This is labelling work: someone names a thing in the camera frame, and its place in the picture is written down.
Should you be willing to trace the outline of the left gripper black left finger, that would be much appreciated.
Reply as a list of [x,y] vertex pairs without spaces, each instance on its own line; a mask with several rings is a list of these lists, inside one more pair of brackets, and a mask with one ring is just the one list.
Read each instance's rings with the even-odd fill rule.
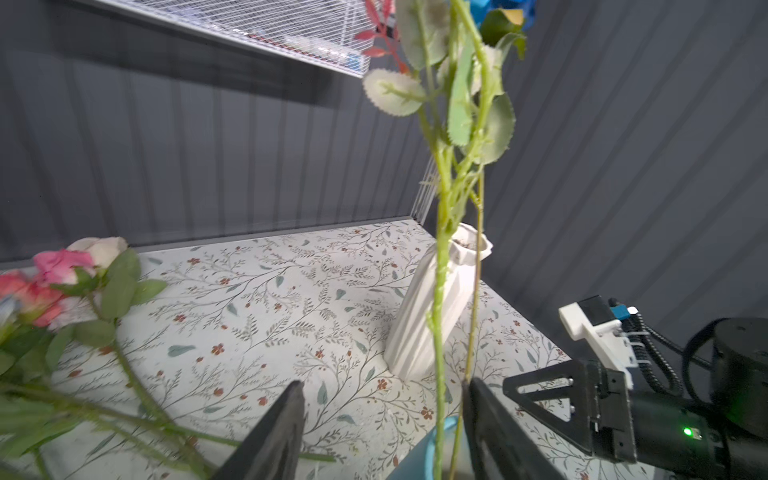
[[213,479],[293,479],[305,424],[303,383],[291,382]]

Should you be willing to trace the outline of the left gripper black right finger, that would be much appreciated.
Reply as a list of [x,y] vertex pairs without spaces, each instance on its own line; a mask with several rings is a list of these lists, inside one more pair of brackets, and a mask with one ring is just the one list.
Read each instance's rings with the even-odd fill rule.
[[506,407],[480,379],[462,385],[464,431],[476,479],[561,479]]

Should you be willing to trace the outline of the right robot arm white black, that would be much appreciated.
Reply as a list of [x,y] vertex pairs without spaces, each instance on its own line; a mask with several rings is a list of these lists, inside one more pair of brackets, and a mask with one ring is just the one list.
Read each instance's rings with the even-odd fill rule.
[[717,319],[687,343],[687,398],[633,393],[623,373],[571,360],[507,378],[506,397],[586,454],[693,479],[767,476],[767,321]]

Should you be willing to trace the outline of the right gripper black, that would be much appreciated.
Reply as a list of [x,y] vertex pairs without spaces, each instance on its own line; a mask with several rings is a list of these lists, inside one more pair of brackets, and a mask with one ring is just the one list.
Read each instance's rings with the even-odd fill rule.
[[[767,441],[680,397],[627,389],[624,376],[571,360],[505,378],[503,394],[577,449],[689,479],[765,479]],[[542,402],[567,400],[568,417]]]

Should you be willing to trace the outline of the pink carnation flower stem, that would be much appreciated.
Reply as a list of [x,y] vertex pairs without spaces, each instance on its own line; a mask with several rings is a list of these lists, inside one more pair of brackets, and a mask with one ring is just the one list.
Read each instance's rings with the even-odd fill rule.
[[[432,312],[428,317],[435,352],[435,364],[431,371],[435,380],[435,406],[428,411],[435,423],[432,431],[436,435],[433,479],[442,479],[444,423],[449,417],[446,412],[446,342],[441,341],[440,320],[451,238],[440,224],[447,218],[446,207],[441,200],[451,189],[449,164],[444,157],[449,141],[446,134],[445,71],[442,67],[449,54],[451,2],[368,1],[365,9],[371,27],[356,35],[359,40],[373,42],[364,51],[365,56],[387,57],[395,63],[393,69],[376,68],[363,76],[362,86],[367,99],[382,113],[418,119],[434,169],[428,182],[437,200],[435,241],[432,245],[437,247],[436,285]],[[458,451],[459,432],[456,432],[449,478],[454,474]]]

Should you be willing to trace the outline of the blue ceramic vase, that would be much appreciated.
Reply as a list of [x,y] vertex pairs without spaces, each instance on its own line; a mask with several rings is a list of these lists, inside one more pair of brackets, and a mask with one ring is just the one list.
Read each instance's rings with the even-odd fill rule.
[[[458,426],[458,418],[456,416],[447,417],[444,423],[444,444],[442,454],[442,479],[448,479],[450,473],[450,465],[452,461],[452,455],[454,450],[454,443],[456,439],[456,432],[459,432],[459,451],[456,463],[456,472],[454,479],[469,479],[475,478],[473,472],[471,457],[469,452],[469,445],[464,432],[464,427]],[[428,479],[434,478],[435,467],[435,455],[436,455],[436,435],[434,431],[430,431],[417,445],[406,455],[404,460],[401,460],[395,469],[389,474],[388,479],[396,480],[411,480],[411,479]]]

